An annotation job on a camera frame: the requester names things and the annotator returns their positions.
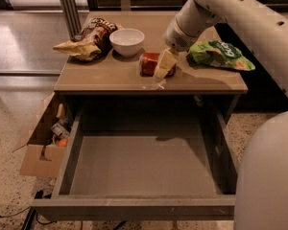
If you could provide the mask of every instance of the brown chip bag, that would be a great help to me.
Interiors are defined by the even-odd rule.
[[[88,25],[70,40],[53,48],[80,60],[92,61],[106,55],[112,48],[109,35],[117,30],[117,26],[102,18],[92,18]]]

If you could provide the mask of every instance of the cardboard box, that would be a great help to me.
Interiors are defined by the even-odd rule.
[[[35,117],[21,133],[13,149],[16,151],[27,147],[19,171],[21,175],[57,177],[66,148],[49,143],[54,135],[51,126],[58,121],[56,114],[59,104],[59,97],[55,93],[44,99]]]

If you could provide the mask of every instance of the white bowl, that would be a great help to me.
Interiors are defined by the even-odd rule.
[[[139,52],[144,38],[141,31],[131,28],[117,30],[109,36],[113,49],[125,58],[131,58]]]

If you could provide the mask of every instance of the robotic hand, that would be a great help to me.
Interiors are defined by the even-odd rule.
[[[178,52],[187,51],[221,19],[288,97],[288,19],[256,0],[188,0],[170,23],[165,42]]]

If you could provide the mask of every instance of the concrete floor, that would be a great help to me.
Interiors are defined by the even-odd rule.
[[[81,13],[84,21],[86,13]],[[0,11],[0,70],[61,70],[67,56],[52,47],[68,38],[60,12]],[[21,130],[28,124],[42,99],[53,90],[57,77],[0,76],[0,215],[15,214],[32,203],[38,190],[51,192],[55,180],[19,175],[26,148],[12,152]],[[234,113],[229,138],[241,159],[248,140],[274,113]],[[21,229],[28,211],[13,218],[0,218],[0,229]],[[32,229],[113,229],[118,222],[57,222]],[[121,229],[231,230],[232,221],[132,221]]]

